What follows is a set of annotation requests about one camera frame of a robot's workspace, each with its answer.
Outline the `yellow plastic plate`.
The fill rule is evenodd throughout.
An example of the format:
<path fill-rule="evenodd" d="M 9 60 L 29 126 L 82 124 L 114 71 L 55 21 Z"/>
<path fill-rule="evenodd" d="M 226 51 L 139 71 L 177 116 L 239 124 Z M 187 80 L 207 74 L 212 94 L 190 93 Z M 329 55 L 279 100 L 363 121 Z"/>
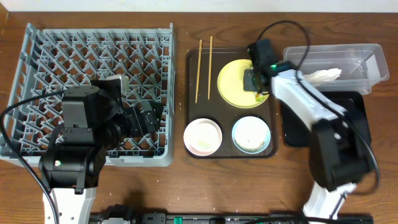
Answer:
<path fill-rule="evenodd" d="M 244 91 L 244 72 L 250 70 L 252 62 L 249 59 L 238 59 L 227 63 L 220 71 L 217 87 L 221 97 L 232 106 L 249 109 L 263 104 L 257 102 L 253 91 Z"/>

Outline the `green snack wrapper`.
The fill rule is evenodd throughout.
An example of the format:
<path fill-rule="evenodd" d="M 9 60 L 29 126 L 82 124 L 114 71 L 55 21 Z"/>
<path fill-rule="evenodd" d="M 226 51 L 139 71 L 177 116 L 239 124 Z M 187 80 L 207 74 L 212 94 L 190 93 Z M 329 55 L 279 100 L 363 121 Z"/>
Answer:
<path fill-rule="evenodd" d="M 256 101 L 257 102 L 263 102 L 263 101 L 265 101 L 267 99 L 268 94 L 256 93 L 255 97 L 256 97 Z"/>

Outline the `blue plastic bowl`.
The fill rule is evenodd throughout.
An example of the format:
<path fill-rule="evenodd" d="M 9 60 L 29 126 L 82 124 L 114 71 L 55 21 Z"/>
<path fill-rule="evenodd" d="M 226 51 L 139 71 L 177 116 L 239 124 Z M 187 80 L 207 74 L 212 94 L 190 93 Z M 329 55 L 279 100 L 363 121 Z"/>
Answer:
<path fill-rule="evenodd" d="M 246 116 L 234 124 L 232 131 L 234 145 L 246 154 L 259 154 L 271 142 L 271 130 L 259 117 Z"/>

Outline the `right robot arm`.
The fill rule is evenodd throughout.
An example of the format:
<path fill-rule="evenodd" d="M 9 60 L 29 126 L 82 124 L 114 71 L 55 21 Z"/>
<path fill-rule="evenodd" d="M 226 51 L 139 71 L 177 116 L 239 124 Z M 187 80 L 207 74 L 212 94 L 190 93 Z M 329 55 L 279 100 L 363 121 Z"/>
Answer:
<path fill-rule="evenodd" d="M 279 61 L 269 40 L 247 46 L 251 67 L 244 90 L 268 92 L 287 105 L 309 131 L 309 167 L 315 181 L 302 212 L 309 223 L 335 221 L 346 197 L 377 162 L 362 113 L 348 111 L 306 81 L 299 66 Z"/>

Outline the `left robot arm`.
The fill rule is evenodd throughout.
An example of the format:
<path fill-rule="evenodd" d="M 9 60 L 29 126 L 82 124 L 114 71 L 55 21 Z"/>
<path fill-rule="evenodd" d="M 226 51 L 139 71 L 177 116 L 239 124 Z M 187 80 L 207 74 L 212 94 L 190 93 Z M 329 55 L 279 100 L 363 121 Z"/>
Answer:
<path fill-rule="evenodd" d="M 65 90 L 63 124 L 51 134 L 39 161 L 55 207 L 47 223 L 88 223 L 107 151 L 126 138 L 160 129 L 163 104 L 151 100 L 125 108 L 127 89 L 127 77 L 118 75 Z"/>

